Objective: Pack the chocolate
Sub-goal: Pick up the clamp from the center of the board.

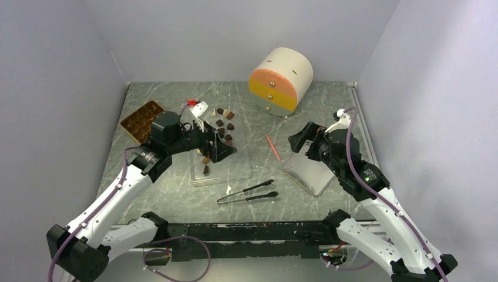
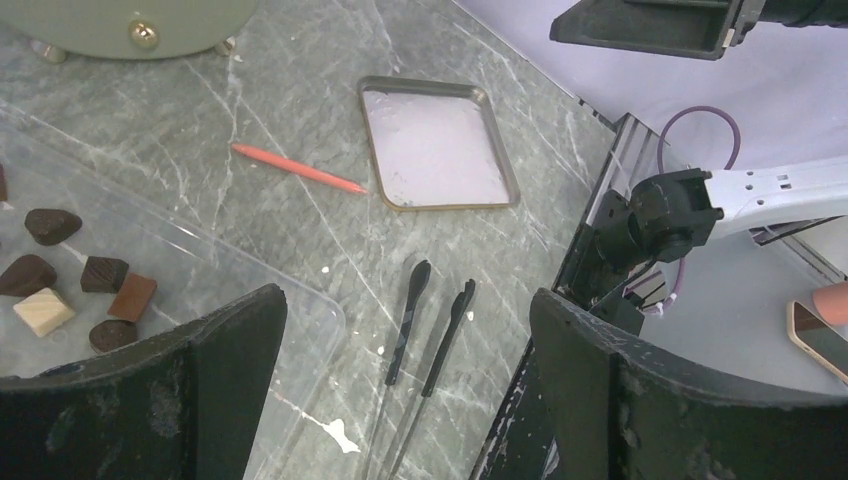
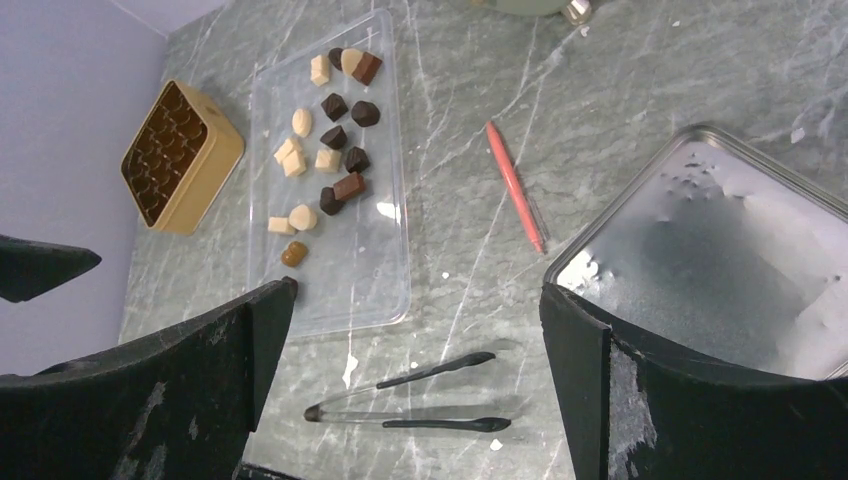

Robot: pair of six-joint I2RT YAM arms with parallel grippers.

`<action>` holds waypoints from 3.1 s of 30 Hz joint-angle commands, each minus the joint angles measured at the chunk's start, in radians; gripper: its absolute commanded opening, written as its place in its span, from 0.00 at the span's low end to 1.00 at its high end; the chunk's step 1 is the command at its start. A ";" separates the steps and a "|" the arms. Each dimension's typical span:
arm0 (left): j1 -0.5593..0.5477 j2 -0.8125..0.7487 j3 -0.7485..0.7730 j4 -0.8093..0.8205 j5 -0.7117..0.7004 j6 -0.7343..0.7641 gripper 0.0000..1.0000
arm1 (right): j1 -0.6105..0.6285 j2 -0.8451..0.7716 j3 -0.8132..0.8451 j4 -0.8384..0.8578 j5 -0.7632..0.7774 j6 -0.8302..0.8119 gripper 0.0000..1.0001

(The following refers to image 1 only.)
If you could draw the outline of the black metal tongs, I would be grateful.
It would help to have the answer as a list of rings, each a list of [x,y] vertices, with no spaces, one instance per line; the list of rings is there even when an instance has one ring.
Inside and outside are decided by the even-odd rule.
[[[231,193],[228,195],[225,195],[221,198],[218,198],[216,200],[217,205],[223,205],[223,204],[234,204],[234,203],[240,203],[240,202],[250,202],[254,200],[261,200],[261,199],[266,199],[266,198],[274,198],[279,195],[277,191],[270,191],[266,194],[250,194],[252,191],[257,190],[259,188],[269,186],[273,184],[274,180],[266,180],[262,183],[253,185],[251,187],[242,189],[240,191],[237,191],[235,193]]]

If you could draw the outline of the gold chocolate tin box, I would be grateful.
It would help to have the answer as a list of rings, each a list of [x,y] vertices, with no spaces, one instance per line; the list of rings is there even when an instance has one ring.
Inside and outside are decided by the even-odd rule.
[[[121,122],[120,126],[124,131],[138,144],[144,143],[151,132],[151,126],[155,118],[165,108],[154,100],[146,102],[144,105],[127,115]]]

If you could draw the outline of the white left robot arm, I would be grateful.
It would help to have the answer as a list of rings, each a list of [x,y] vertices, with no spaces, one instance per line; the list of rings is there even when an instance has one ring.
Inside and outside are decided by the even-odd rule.
[[[166,111],[152,122],[147,140],[123,153],[121,173],[77,218],[65,226],[54,225],[46,238],[51,254],[48,281],[59,266],[74,280],[95,281],[109,262],[136,245],[162,246],[168,238],[168,222],[154,213],[139,217],[131,227],[115,234],[109,229],[118,215],[172,164],[175,154],[199,150],[217,163],[237,152],[222,141],[218,131],[197,115],[186,129],[180,115]]]

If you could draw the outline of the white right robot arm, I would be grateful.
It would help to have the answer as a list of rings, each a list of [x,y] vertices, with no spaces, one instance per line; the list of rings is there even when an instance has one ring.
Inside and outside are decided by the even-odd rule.
[[[354,246],[381,266],[392,281],[447,281],[457,267],[451,254],[443,254],[416,227],[399,203],[380,168],[362,158],[352,130],[356,108],[335,112],[336,122],[321,126],[308,122],[288,137],[292,152],[310,142],[305,156],[321,162],[336,176],[340,186],[373,215],[388,236],[381,239],[343,210],[330,212],[323,220],[323,237]]]

